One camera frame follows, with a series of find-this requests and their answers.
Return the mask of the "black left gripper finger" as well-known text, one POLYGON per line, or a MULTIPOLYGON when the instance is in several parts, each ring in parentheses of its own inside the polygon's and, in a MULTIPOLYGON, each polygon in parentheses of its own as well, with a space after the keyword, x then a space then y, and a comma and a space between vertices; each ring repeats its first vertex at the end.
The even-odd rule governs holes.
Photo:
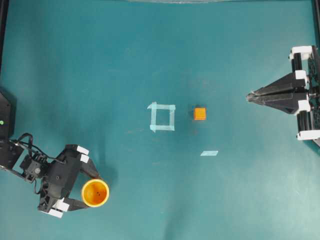
POLYGON ((68 209, 67 209, 68 212, 89 208, 89 206, 86 205, 83 201, 73 199, 73 198, 66 197, 65 203, 68 204, 68 209))
POLYGON ((80 162, 80 172, 91 179, 102 179, 91 158, 89 158, 87 162, 80 162))

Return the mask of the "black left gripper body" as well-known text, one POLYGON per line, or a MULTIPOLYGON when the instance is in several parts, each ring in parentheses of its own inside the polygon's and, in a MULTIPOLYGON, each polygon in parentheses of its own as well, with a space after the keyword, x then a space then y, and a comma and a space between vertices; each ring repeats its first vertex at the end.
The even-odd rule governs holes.
POLYGON ((61 218, 68 212, 65 198, 70 198, 74 184, 80 173, 81 161, 87 163, 89 150, 75 144, 68 144, 49 164, 47 173, 41 180, 40 200, 37 210, 61 218))

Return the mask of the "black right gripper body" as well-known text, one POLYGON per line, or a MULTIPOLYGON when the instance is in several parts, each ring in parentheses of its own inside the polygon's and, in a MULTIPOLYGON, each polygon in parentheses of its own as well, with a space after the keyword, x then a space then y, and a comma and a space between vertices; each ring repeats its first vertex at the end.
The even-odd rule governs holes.
POLYGON ((290 50, 292 72, 297 80, 303 80, 302 99, 297 101, 297 117, 300 141, 320 144, 320 54, 314 45, 296 46, 290 50))

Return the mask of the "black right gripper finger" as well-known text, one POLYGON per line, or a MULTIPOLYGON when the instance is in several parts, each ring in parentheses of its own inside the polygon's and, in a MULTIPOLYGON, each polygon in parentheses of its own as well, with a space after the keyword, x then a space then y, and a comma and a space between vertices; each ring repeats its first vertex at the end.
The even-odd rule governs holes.
POLYGON ((305 70, 295 70, 271 84, 252 91, 250 96, 266 96, 277 93, 291 92, 297 88, 304 88, 307 85, 307 73, 305 70))
POLYGON ((302 111, 311 111, 309 97, 305 92, 271 95, 255 95, 253 93, 249 93, 246 96, 246 100, 251 103, 280 110, 290 115, 297 115, 302 111))

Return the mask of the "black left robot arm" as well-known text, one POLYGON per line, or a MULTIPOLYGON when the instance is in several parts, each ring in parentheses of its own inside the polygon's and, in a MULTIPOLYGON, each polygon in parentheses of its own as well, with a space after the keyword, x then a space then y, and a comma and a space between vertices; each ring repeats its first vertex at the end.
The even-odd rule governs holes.
POLYGON ((110 195, 89 150, 76 144, 67 144, 56 157, 50 157, 33 144, 33 135, 22 134, 10 139, 12 105, 5 95, 0 96, 0 168, 31 184, 40 180, 33 189, 39 195, 37 209, 61 218, 65 212, 104 205, 110 195), (81 190, 81 200, 70 198, 78 174, 87 175, 81 190))

